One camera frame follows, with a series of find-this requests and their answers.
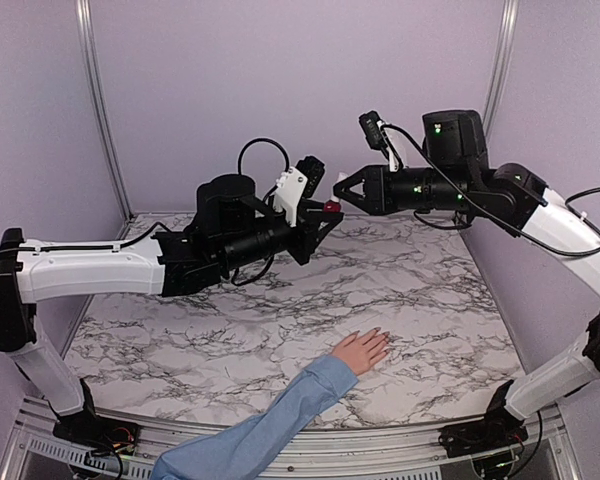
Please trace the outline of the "red nail polish bottle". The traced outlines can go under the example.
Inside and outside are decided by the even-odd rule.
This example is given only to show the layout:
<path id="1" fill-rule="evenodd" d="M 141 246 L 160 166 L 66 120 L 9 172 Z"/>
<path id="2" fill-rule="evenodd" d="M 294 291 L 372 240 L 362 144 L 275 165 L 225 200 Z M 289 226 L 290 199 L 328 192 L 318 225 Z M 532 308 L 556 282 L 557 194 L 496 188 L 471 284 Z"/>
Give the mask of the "red nail polish bottle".
<path id="1" fill-rule="evenodd" d="M 341 204 L 338 198 L 330 199 L 324 203 L 323 211 L 326 213 L 339 213 L 341 211 Z"/>

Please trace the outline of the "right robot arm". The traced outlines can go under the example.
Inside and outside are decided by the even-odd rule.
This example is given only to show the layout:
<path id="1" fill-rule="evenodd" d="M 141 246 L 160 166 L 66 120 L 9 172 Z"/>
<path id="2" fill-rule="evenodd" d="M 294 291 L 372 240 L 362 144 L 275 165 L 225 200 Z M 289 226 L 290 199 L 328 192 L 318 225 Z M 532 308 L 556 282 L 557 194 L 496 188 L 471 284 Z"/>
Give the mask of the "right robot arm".
<path id="1" fill-rule="evenodd" d="M 388 163 L 366 166 L 338 181 L 334 195 L 374 216 L 440 210 L 489 219 L 552 254 L 600 298 L 600 229 L 572 207 L 576 195 L 561 197 L 517 163 L 490 168 L 475 110 L 431 112 L 422 121 L 424 141 L 414 147 L 427 165 L 409 168 L 389 136 L 398 126 L 375 111 L 361 115 L 369 147 L 382 152 Z M 480 420 L 455 428 L 462 439 L 495 448 L 545 405 L 598 379 L 600 312 L 565 351 L 500 386 Z"/>

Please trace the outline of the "blue sleeved forearm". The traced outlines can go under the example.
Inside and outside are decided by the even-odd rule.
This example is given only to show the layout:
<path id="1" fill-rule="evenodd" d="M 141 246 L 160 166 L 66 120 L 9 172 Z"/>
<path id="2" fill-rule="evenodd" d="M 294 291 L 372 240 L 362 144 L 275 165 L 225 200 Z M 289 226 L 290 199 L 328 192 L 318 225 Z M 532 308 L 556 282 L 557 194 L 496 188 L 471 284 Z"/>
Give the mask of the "blue sleeved forearm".
<path id="1" fill-rule="evenodd" d="M 298 432 L 357 383 L 357 376 L 343 361 L 321 356 L 305 367 L 265 412 L 162 453 L 151 477 L 255 479 Z"/>

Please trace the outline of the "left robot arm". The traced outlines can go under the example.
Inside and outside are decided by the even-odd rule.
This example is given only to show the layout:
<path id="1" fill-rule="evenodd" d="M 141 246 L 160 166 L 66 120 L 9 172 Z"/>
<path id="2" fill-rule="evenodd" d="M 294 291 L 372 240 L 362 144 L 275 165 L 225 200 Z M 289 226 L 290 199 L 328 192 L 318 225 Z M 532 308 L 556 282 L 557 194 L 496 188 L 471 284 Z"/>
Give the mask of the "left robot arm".
<path id="1" fill-rule="evenodd" d="M 183 230 L 155 223 L 126 241 L 60 244 L 6 230 L 0 243 L 0 352 L 44 395 L 62 428 L 86 445 L 99 444 L 106 423 L 85 381 L 36 325 L 38 303 L 108 293 L 186 296 L 280 252 L 305 265 L 343 219 L 312 200 L 317 181 L 290 168 L 272 198 L 260 200 L 252 178 L 222 175 L 198 187 L 197 211 Z"/>

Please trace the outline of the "mannequin hand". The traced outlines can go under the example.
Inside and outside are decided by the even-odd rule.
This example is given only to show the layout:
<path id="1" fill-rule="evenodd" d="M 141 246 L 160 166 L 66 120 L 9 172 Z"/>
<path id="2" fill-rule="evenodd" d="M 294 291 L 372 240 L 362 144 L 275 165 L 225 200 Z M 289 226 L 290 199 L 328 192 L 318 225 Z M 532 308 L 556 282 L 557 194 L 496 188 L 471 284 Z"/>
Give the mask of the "mannequin hand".
<path id="1" fill-rule="evenodd" d="M 356 376 L 372 370 L 389 353 L 389 333 L 373 328 L 364 334 L 353 332 L 341 340 L 330 355 L 341 360 Z"/>

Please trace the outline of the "right aluminium frame post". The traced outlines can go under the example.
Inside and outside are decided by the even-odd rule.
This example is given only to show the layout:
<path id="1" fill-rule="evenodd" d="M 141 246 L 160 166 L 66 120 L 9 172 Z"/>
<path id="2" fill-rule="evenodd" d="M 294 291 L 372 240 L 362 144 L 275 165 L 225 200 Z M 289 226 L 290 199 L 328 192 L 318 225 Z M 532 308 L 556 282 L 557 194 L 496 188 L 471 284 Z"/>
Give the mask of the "right aluminium frame post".
<path id="1" fill-rule="evenodd" d="M 493 68 L 483 114 L 484 132 L 487 137 L 490 136 L 493 130 L 498 107 L 504 93 L 513 52 L 519 6 L 519 0 L 505 0 L 503 2 Z"/>

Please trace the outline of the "aluminium frame post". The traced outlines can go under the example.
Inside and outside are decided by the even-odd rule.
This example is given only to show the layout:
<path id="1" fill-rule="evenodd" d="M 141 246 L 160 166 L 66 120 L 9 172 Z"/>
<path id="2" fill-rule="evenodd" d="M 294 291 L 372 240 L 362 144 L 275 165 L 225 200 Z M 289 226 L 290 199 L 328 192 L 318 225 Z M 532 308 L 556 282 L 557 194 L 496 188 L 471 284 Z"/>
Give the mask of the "aluminium frame post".
<path id="1" fill-rule="evenodd" d="M 87 85 L 94 111 L 96 128 L 118 208 L 124 221 L 129 222 L 133 219 L 133 211 L 124 184 L 108 117 L 105 93 L 98 62 L 91 2 L 88 0 L 77 0 L 75 6 Z"/>
<path id="2" fill-rule="evenodd" d="M 483 114 L 484 132 L 487 137 L 490 136 L 493 130 L 498 107 L 504 93 L 513 52 L 519 6 L 519 0 L 505 0 L 503 2 L 493 68 Z"/>

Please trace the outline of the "left aluminium frame post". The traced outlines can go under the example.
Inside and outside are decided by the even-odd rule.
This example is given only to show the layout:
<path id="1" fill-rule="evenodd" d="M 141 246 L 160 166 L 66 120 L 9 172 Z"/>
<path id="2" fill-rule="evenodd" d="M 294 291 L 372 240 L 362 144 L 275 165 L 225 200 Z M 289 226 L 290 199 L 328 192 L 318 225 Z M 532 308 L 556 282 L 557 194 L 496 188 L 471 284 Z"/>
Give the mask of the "left aluminium frame post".
<path id="1" fill-rule="evenodd" d="M 118 208 L 124 221 L 129 222 L 133 219 L 133 211 L 124 184 L 108 117 L 105 93 L 98 62 L 91 2 L 88 0 L 77 0 L 75 6 L 87 85 L 94 111 L 96 128 Z"/>

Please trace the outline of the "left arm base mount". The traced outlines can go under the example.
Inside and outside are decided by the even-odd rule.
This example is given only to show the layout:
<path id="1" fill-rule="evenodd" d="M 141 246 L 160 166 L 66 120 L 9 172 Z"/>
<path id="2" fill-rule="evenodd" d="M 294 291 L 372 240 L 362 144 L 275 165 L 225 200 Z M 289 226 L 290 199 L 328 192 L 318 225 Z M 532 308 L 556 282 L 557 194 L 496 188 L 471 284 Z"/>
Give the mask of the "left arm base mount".
<path id="1" fill-rule="evenodd" d="M 56 438 L 93 447 L 99 453 L 131 455 L 137 446 L 140 427 L 133 422 L 102 418 L 96 426 L 69 427 L 57 422 L 53 428 Z"/>

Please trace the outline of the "front aluminium rail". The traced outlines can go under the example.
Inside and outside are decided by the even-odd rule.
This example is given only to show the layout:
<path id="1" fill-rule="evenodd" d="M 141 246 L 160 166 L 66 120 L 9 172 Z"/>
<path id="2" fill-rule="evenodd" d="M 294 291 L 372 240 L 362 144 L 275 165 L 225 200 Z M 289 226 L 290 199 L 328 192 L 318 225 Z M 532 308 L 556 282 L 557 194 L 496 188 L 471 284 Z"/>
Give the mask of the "front aluminium rail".
<path id="1" fill-rule="evenodd" d="M 53 436 L 55 417 L 42 400 L 26 398 L 0 464 L 0 479 L 70 479 L 75 473 L 113 479 L 149 477 L 165 449 L 198 435 L 219 432 L 204 425 L 102 410 L 101 415 L 133 422 L 136 448 L 120 459 L 87 458 L 87 447 Z M 510 446 L 457 458 L 438 442 L 442 423 L 386 428 L 306 430 L 263 473 L 265 479 L 487 479 L 512 471 L 517 479 L 580 479 L 560 412 L 548 407 L 526 424 L 524 446 Z"/>

